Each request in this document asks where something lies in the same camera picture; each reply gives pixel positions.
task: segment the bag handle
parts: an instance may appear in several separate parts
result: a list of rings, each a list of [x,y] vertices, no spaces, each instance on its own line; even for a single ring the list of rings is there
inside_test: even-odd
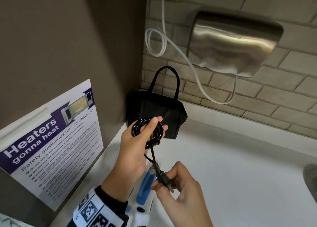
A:
[[[179,93],[180,80],[179,80],[179,76],[178,76],[176,70],[175,70],[174,68],[170,67],[170,66],[161,67],[161,68],[156,72],[156,74],[155,74],[155,76],[154,76],[154,78],[153,78],[153,80],[152,80],[152,83],[151,83],[151,85],[150,85],[148,91],[149,91],[149,92],[152,92],[152,91],[153,91],[153,88],[154,88],[154,85],[155,85],[155,82],[156,82],[156,78],[158,77],[159,73],[160,73],[162,70],[166,69],[166,68],[169,69],[169,70],[171,70],[171,71],[175,74],[175,76],[176,76],[176,79],[177,79],[177,87],[176,87],[176,92],[175,92],[174,99],[177,100],[177,99],[178,99],[178,93]]]

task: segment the tile wall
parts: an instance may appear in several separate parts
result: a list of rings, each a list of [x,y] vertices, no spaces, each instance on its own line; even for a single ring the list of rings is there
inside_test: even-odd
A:
[[[218,105],[200,92],[190,67],[171,45],[160,58],[146,49],[143,56],[142,89],[147,89],[162,66],[174,67],[180,78],[179,99],[245,117],[277,128],[317,138],[317,0],[180,0],[165,2],[167,36],[184,53],[191,25],[200,10],[265,17],[284,28],[278,46],[251,78],[238,80],[237,93],[228,105]],[[147,0],[145,27],[161,27],[160,0]],[[153,34],[152,48],[160,48]],[[205,91],[219,101],[229,98],[234,78],[196,68]],[[154,91],[174,96],[176,78],[162,72]]]

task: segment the black power cord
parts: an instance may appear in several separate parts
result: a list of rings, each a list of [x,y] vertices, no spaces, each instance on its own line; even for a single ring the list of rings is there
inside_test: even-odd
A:
[[[132,127],[132,136],[135,137],[140,134],[141,128],[148,124],[153,117],[146,117],[138,120]],[[152,159],[150,159],[146,154],[144,156],[153,164],[153,168],[155,169],[156,177],[159,183],[163,184],[167,187],[172,193],[174,192],[172,188],[172,181],[167,177],[167,175],[160,169],[158,163],[155,160],[153,147],[159,145],[161,143],[161,139],[163,137],[164,129],[163,125],[158,122],[155,130],[151,136],[151,139],[147,141],[145,144],[145,149],[151,149]]]

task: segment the black bag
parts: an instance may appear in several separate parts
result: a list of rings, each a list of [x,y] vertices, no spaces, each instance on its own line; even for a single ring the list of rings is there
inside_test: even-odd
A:
[[[168,68],[177,78],[177,88],[174,98],[153,93],[158,74]],[[127,98],[126,118],[129,125],[134,121],[145,118],[162,116],[162,124],[168,125],[165,138],[176,139],[180,126],[186,121],[187,113],[183,104],[178,101],[180,80],[177,72],[170,66],[160,68],[147,91],[140,91],[131,94]]]

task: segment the person's right hand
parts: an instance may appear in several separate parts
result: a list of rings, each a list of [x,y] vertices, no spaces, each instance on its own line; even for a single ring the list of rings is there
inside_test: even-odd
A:
[[[203,191],[188,169],[181,162],[177,162],[166,175],[169,179],[173,179],[174,187],[180,192],[177,200],[172,197],[168,188],[157,180],[152,184],[151,189],[156,191],[174,226],[212,227]]]

